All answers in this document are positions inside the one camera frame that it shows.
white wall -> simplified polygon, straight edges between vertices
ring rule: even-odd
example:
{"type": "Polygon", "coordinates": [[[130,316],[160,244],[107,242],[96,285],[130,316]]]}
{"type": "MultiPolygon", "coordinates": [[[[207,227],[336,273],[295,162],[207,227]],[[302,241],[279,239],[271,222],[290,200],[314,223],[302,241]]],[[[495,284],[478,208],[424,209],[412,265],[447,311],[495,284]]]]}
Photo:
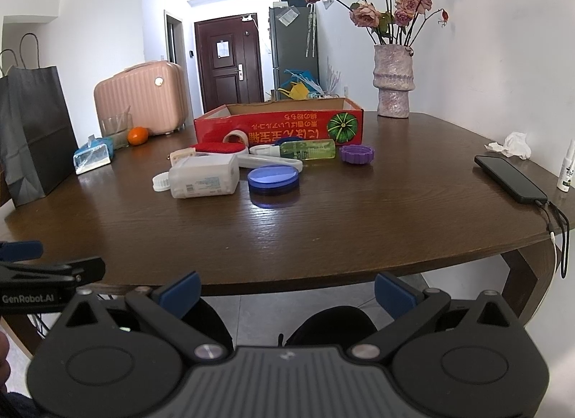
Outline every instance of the white wall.
{"type": "Polygon", "coordinates": [[[56,65],[79,144],[100,134],[94,87],[144,61],[142,0],[61,0],[38,27],[42,66],[56,65]]]}
{"type": "Polygon", "coordinates": [[[48,23],[58,17],[59,0],[0,0],[0,50],[7,23],[48,23]]]}
{"type": "MultiPolygon", "coordinates": [[[[194,24],[192,21],[192,8],[187,0],[142,0],[144,58],[146,61],[168,60],[166,46],[166,20],[164,11],[172,17],[182,21],[185,44],[186,85],[188,87],[188,101],[193,105],[189,95],[189,86],[197,83],[197,65],[189,57],[190,50],[194,50],[194,24]]],[[[187,123],[193,123],[193,108],[187,123]]],[[[201,105],[195,106],[196,116],[201,112],[201,105]]]]}
{"type": "MultiPolygon", "coordinates": [[[[384,8],[383,0],[373,0],[384,8]]],[[[502,141],[527,133],[532,160],[558,174],[575,137],[575,0],[433,0],[445,6],[445,29],[429,21],[414,44],[411,109],[502,141]]],[[[322,74],[329,56],[342,73],[340,91],[365,109],[377,107],[372,87],[373,47],[338,4],[318,8],[322,74]]],[[[528,325],[551,370],[551,387],[538,416],[575,416],[575,276],[556,280],[528,325]]],[[[432,285],[472,298],[501,289],[507,269],[500,257],[426,274],[432,285]]]]}
{"type": "MultiPolygon", "coordinates": [[[[205,5],[194,6],[192,4],[192,20],[194,22],[205,21],[209,19],[222,18],[225,16],[234,16],[238,14],[256,13],[258,15],[259,26],[259,46],[262,57],[262,78],[264,98],[270,98],[270,91],[274,89],[274,71],[271,59],[271,41],[270,41],[270,7],[274,1],[279,0],[225,0],[208,3],[205,5]]],[[[194,49],[195,63],[197,64],[197,47],[194,49]]],[[[196,71],[196,83],[192,83],[192,105],[194,107],[194,116],[203,115],[203,106],[201,100],[201,91],[199,84],[199,72],[196,71]]]]}

crumpled tissue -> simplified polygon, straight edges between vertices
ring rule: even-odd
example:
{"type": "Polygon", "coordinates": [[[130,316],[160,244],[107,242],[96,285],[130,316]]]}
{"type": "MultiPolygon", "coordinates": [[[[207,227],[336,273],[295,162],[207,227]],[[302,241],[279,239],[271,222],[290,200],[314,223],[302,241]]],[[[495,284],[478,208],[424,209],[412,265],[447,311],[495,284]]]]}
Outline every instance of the crumpled tissue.
{"type": "Polygon", "coordinates": [[[485,146],[488,151],[501,152],[505,157],[512,157],[514,155],[521,157],[523,160],[531,157],[531,148],[525,142],[527,137],[526,133],[512,132],[505,138],[503,145],[497,143],[490,143],[485,146]]]}

red sponge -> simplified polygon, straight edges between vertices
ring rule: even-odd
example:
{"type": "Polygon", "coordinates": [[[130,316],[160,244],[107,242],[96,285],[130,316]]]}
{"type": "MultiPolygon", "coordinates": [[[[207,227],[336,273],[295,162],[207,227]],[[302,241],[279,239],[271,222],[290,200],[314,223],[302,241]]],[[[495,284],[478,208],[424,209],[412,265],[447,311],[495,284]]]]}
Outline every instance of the red sponge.
{"type": "Polygon", "coordinates": [[[213,152],[215,154],[235,154],[245,149],[245,145],[242,143],[199,143],[190,147],[195,147],[197,152],[213,152]]]}

paper notice on door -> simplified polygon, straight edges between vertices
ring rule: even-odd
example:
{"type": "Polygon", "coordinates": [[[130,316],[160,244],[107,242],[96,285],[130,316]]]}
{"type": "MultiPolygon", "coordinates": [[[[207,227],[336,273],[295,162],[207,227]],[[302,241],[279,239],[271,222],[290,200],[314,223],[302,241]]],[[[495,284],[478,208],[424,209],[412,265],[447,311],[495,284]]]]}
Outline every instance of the paper notice on door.
{"type": "Polygon", "coordinates": [[[228,41],[224,42],[222,40],[221,42],[218,42],[216,45],[217,45],[217,57],[218,58],[223,58],[225,56],[229,56],[229,42],[228,41]]]}

orange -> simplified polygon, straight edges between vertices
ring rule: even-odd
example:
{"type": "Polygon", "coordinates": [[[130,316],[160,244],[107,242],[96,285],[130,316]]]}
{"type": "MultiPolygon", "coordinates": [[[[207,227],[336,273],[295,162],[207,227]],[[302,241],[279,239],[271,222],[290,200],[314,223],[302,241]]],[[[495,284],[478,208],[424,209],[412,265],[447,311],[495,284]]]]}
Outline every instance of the orange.
{"type": "Polygon", "coordinates": [[[128,133],[128,142],[131,145],[140,145],[148,140],[148,130],[142,126],[133,127],[128,133]]]}

